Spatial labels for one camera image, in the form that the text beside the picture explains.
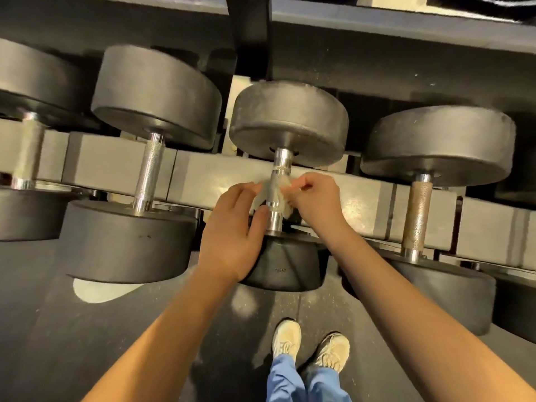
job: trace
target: blue pants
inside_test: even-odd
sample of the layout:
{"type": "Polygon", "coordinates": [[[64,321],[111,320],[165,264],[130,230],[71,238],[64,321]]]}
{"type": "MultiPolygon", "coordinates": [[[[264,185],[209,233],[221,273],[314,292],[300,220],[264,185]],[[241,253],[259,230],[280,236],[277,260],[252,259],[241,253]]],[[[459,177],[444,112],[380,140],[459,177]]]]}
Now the blue pants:
{"type": "Polygon", "coordinates": [[[305,384],[292,357],[281,354],[272,363],[266,402],[351,402],[340,388],[339,374],[331,368],[308,368],[305,384]]]}

